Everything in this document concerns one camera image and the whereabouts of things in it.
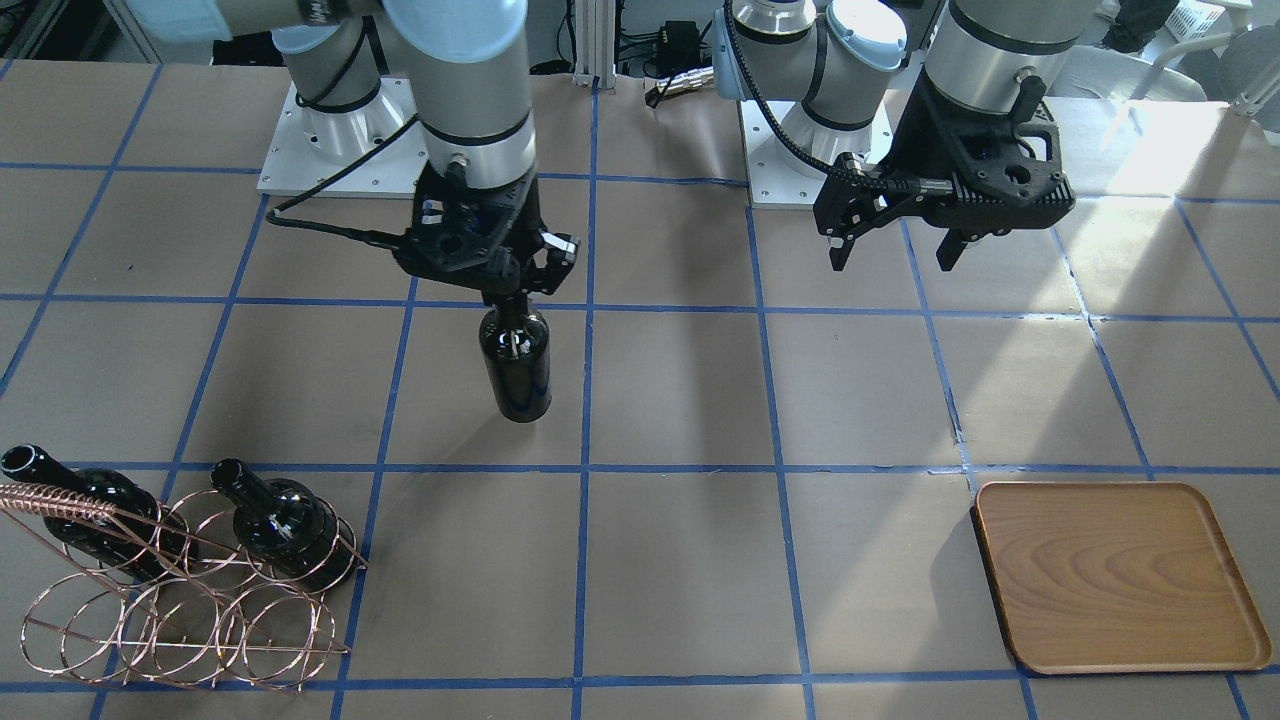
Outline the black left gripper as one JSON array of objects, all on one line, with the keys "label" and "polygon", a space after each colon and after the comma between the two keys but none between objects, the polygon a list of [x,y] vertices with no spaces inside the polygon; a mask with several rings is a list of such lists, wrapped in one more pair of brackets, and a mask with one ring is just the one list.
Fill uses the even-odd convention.
[{"label": "black left gripper", "polygon": [[873,174],[841,159],[813,206],[829,240],[829,264],[844,272],[855,243],[900,217],[948,229],[937,247],[951,272],[977,234],[1044,229],[1076,204],[1061,163],[1059,128],[1039,76],[1014,83],[1007,111],[972,110],[920,76],[887,155]]}]

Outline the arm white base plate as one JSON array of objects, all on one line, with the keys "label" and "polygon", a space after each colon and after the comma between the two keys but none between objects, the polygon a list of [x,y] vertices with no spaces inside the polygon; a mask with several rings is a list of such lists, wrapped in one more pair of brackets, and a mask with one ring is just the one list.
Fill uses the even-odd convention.
[{"label": "arm white base plate", "polygon": [[[869,126],[837,131],[818,124],[795,102],[768,101],[785,133],[801,149],[832,165],[842,152],[851,152],[865,170],[874,170],[892,142],[892,127],[884,104]],[[751,205],[756,209],[812,208],[826,174],[796,159],[774,136],[754,101],[739,104]]]},{"label": "arm white base plate", "polygon": [[[264,159],[259,191],[296,196],[387,143],[415,113],[408,79],[384,78],[379,95],[344,114],[303,109],[291,85]],[[323,197],[411,199],[428,160],[421,128],[399,137],[388,150],[329,186]]]}]

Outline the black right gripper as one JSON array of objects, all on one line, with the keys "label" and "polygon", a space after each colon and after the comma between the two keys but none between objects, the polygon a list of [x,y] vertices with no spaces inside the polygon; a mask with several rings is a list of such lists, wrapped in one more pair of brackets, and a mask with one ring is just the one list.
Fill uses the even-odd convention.
[{"label": "black right gripper", "polygon": [[465,183],[465,170],[426,165],[416,183],[417,214],[392,256],[410,275],[490,296],[554,293],[572,272],[579,238],[541,220],[538,173],[495,188]]}]

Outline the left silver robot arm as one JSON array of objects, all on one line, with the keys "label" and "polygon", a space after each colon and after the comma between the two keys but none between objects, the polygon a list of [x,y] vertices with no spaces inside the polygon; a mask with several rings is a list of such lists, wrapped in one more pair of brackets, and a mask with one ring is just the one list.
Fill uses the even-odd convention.
[{"label": "left silver robot arm", "polygon": [[910,56],[901,15],[881,1],[722,3],[710,23],[716,86],[755,102],[781,146],[822,178],[812,213],[835,270],[864,234],[916,217],[943,229],[936,258],[948,272],[968,245],[1047,229],[1074,209],[1044,96],[1093,12],[1093,1],[947,1],[874,161],[818,149],[771,104],[792,102],[813,129],[868,129]]}]

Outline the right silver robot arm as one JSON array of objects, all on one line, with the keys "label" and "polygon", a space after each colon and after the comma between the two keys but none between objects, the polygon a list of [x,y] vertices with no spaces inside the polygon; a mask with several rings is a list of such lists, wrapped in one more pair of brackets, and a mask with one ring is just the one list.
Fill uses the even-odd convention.
[{"label": "right silver robot arm", "polygon": [[389,234],[289,219],[274,225],[338,234],[388,250],[410,275],[477,291],[486,305],[554,293],[577,245],[541,220],[525,1],[133,1],[131,10],[169,44],[227,41],[261,31],[312,56],[300,97],[317,110],[375,97],[381,76],[365,44],[366,18],[383,15],[408,47],[415,113],[390,135],[424,132],[416,215]]}]

